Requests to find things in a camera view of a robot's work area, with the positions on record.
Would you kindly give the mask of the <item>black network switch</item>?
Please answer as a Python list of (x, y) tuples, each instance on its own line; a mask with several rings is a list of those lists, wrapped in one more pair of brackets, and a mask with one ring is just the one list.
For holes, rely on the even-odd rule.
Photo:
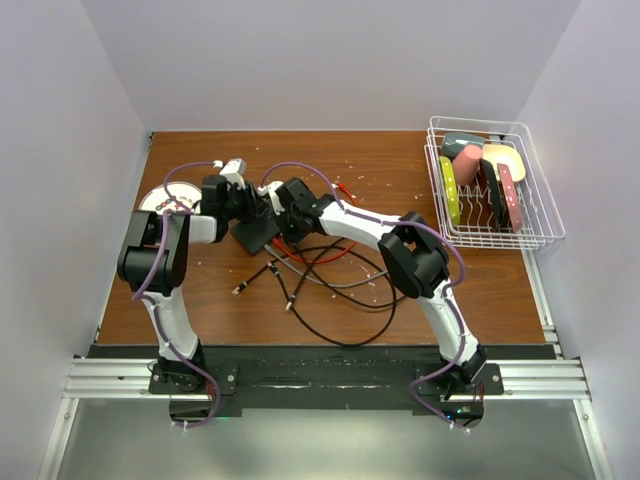
[(267, 217), (240, 222), (231, 229), (234, 239), (251, 256), (257, 255), (279, 233), (277, 224)]

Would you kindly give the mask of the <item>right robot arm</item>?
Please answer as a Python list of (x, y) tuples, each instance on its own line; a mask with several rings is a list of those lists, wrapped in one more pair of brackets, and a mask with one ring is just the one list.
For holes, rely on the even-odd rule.
[(394, 287), (416, 300), (436, 334), (444, 371), (439, 375), (459, 393), (481, 380), (488, 356), (471, 332), (454, 296), (444, 239), (415, 212), (375, 213), (325, 194), (316, 197), (300, 179), (266, 188), (274, 220), (287, 243), (310, 233), (343, 237), (381, 255)]

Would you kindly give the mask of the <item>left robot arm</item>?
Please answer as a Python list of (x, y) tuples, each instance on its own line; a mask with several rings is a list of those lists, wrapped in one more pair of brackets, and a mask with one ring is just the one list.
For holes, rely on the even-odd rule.
[(211, 383), (183, 297), (189, 246), (218, 243), (230, 222), (259, 219), (268, 210), (264, 188), (238, 174), (222, 174), (205, 177), (200, 187), (166, 181), (131, 214), (117, 275), (151, 317), (161, 382), (170, 381), (183, 392), (198, 392)]

